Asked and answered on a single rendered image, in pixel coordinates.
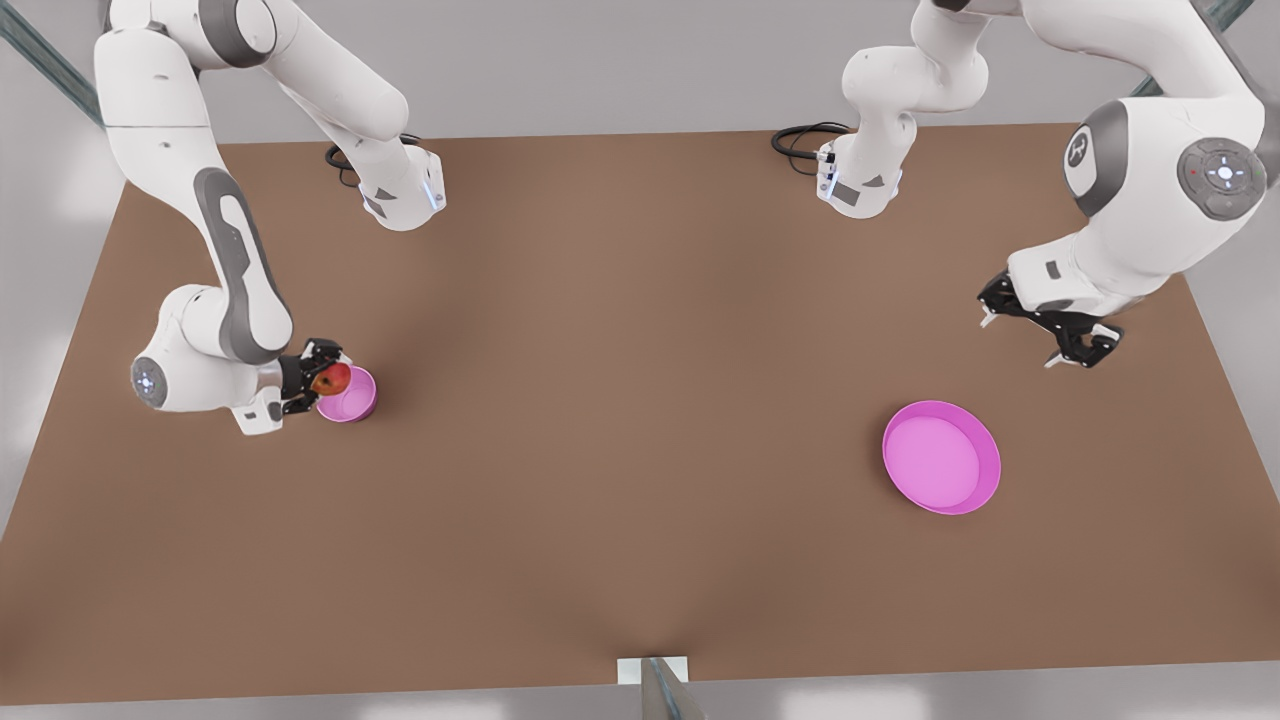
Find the small pink bowl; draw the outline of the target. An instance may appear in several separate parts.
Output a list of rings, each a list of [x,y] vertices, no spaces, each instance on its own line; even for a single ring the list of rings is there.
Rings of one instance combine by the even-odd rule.
[[[348,368],[349,382],[338,395],[321,396],[315,409],[329,421],[352,423],[364,420],[378,405],[378,383],[361,366],[343,363]]]

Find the pink round plate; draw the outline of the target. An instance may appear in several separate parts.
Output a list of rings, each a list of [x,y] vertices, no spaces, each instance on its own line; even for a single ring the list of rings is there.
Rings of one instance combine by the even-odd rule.
[[[916,506],[964,515],[987,505],[1002,477],[995,436],[974,414],[955,404],[908,404],[886,424],[882,461],[896,489]]]

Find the pale post foot plate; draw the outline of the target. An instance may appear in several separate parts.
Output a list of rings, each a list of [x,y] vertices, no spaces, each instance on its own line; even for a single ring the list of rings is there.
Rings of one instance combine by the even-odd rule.
[[[667,656],[660,659],[681,683],[689,683],[689,657]],[[617,684],[639,685],[643,682],[643,666],[648,665],[648,659],[618,659]]]

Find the silver frame post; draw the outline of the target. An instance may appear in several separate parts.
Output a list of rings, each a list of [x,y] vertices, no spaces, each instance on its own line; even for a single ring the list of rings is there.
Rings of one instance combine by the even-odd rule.
[[[1172,9],[1157,14],[1147,33],[1149,47],[1142,51],[1139,63],[1146,79],[1130,92],[1132,97],[1266,95],[1266,87],[1196,0],[1172,0]]]
[[[97,127],[105,127],[96,88],[8,0],[0,0],[0,38]]]
[[[641,720],[708,720],[663,659],[641,659],[640,671]]]

